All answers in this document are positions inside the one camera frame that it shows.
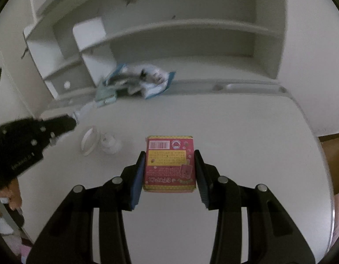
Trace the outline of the left hand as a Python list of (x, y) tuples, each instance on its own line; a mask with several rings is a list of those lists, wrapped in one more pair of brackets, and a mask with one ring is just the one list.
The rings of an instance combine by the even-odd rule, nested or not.
[(0, 189), (0, 198), (9, 200), (11, 210), (17, 210), (22, 206), (22, 198), (20, 194), (18, 179), (13, 179), (9, 185)]

